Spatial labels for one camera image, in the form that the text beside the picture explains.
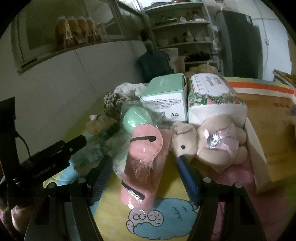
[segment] cartoon cloud print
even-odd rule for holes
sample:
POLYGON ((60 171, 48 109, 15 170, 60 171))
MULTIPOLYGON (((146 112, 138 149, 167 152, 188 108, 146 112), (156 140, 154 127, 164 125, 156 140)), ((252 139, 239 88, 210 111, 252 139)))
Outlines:
POLYGON ((131 210, 126 227, 131 233, 150 240, 186 236, 195 222, 197 207, 178 198, 156 199, 151 211, 131 210))

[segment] beige teddy bear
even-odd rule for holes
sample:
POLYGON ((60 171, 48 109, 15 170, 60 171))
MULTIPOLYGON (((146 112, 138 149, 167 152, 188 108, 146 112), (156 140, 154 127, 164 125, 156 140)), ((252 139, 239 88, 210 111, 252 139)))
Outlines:
POLYGON ((182 122, 175 122, 173 126, 176 157, 184 155, 188 161, 197 157, 216 172, 222 172, 232 164, 242 164, 247 158, 247 149, 241 146, 246 142, 246 133, 235 127, 228 115, 206 119, 197 131, 191 124, 182 122))

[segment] tissue box label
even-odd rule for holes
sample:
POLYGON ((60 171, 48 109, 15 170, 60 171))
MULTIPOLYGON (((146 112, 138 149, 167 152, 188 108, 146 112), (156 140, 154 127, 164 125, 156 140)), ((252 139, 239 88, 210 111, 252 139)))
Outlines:
POLYGON ((142 96, 144 101, 151 101, 156 105, 155 112, 161 113, 165 120, 184 121, 185 112, 181 93, 142 96))
POLYGON ((215 74, 196 74, 191 80, 195 93, 215 97, 230 93, 228 86, 215 74))

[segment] refrigerator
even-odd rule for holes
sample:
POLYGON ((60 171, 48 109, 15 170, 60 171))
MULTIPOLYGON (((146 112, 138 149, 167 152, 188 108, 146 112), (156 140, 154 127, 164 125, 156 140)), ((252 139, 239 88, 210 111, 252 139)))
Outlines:
POLYGON ((222 10, 216 16, 224 76, 258 79, 261 47, 250 16, 222 10))

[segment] cardboard box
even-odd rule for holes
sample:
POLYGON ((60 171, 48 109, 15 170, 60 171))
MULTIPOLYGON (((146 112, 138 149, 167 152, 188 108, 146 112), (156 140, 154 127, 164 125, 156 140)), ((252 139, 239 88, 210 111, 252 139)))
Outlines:
POLYGON ((141 95, 141 101, 153 102, 154 111, 167 121, 187 121, 187 86, 183 74, 153 78, 141 95))
POLYGON ((233 82, 230 85, 238 93, 247 94, 239 94, 239 97, 248 106, 244 129, 257 193, 293 180, 296 177, 296 139, 290 107, 296 103, 295 92, 264 84, 233 82))

